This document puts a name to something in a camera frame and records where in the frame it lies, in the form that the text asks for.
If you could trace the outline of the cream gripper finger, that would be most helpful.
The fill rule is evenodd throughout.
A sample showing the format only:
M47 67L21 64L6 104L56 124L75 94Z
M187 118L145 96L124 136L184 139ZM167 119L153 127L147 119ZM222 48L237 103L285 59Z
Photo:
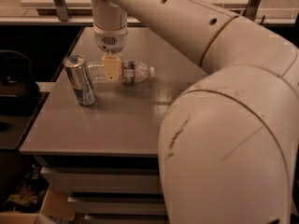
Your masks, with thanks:
M116 53L105 52L102 57L102 63L105 68L106 76L109 81L117 81L121 66L121 59Z

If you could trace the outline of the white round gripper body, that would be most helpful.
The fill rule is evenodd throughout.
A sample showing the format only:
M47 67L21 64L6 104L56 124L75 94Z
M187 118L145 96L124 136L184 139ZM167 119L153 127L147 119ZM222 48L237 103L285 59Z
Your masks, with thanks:
M119 30L103 30L96 25L93 27L95 43L103 52L122 52L127 42L127 27Z

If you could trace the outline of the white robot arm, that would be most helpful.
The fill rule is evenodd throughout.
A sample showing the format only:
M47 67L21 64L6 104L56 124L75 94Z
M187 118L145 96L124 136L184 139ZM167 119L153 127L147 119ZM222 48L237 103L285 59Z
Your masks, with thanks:
M205 71L168 109L158 157L170 224L290 224L296 46L202 0L104 0Z

